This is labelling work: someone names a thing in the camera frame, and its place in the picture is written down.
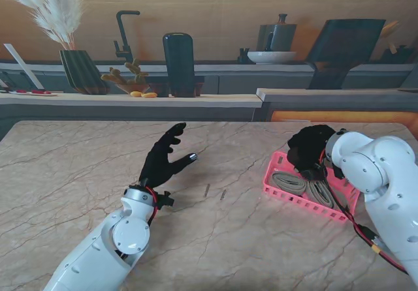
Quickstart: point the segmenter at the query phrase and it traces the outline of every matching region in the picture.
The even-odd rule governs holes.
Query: pink plastic basket
[[[266,176],[264,177],[264,191],[275,198],[280,200],[292,202],[295,205],[298,205],[301,208],[307,209],[318,215],[324,217],[330,217],[331,219],[338,222],[346,222],[347,217],[338,209],[331,209],[321,204],[315,203],[308,199],[306,193],[302,196],[297,196],[288,192],[281,190],[278,187],[274,187],[269,184],[272,174],[276,171],[289,172],[295,176],[302,177],[300,174],[295,172],[293,169],[294,166],[287,161],[287,154],[283,152],[274,152],[270,163],[268,164],[268,169]],[[357,205],[357,200],[359,199],[360,191],[354,188],[346,179],[340,180],[334,176],[334,170],[328,168],[328,182],[331,188],[339,191],[340,194],[343,194],[347,200],[350,212],[354,214],[355,206]]]

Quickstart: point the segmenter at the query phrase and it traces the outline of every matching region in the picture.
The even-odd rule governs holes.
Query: black container
[[[74,90],[87,95],[103,95],[110,91],[86,51],[60,51],[59,54],[68,83]]]
[[[187,33],[167,33],[163,46],[171,94],[195,97],[193,39]]]
[[[341,89],[347,73],[370,59],[385,20],[327,20],[306,62],[315,72],[308,89]]]

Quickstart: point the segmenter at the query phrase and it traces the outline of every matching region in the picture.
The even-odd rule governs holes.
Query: wall
[[[134,55],[162,60],[162,36],[181,31],[192,35],[195,59],[236,59],[239,48],[255,48],[259,25],[275,23],[281,12],[297,23],[292,50],[303,59],[325,20],[382,18],[400,20],[396,44],[410,44],[417,35],[418,0],[86,0],[82,25],[75,33],[79,49],[96,60],[117,59],[113,40],[121,38],[116,23],[119,10],[139,10],[125,16],[124,24]],[[0,42],[11,42],[24,59],[59,59],[60,45],[31,21],[30,14],[13,0],[0,0]],[[386,48],[379,42],[375,56]],[[10,58],[3,45],[0,58]]]

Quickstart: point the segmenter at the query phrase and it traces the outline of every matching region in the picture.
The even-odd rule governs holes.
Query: vase
[[[167,33],[163,46],[171,94],[195,97],[193,39],[187,33]]]
[[[60,51],[70,86],[81,94],[104,95],[110,91],[100,79],[100,72],[86,51]]]

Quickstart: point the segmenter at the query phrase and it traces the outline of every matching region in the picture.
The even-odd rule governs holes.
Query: faucet
[[[116,56],[117,57],[124,57],[126,59],[126,62],[132,63],[133,62],[133,56],[131,47],[128,45],[128,40],[126,39],[125,29],[123,28],[122,23],[122,15],[139,15],[140,12],[137,10],[121,10],[116,14],[116,19],[118,20],[120,35],[122,36],[122,51],[119,49],[118,41],[113,41],[116,48]]]

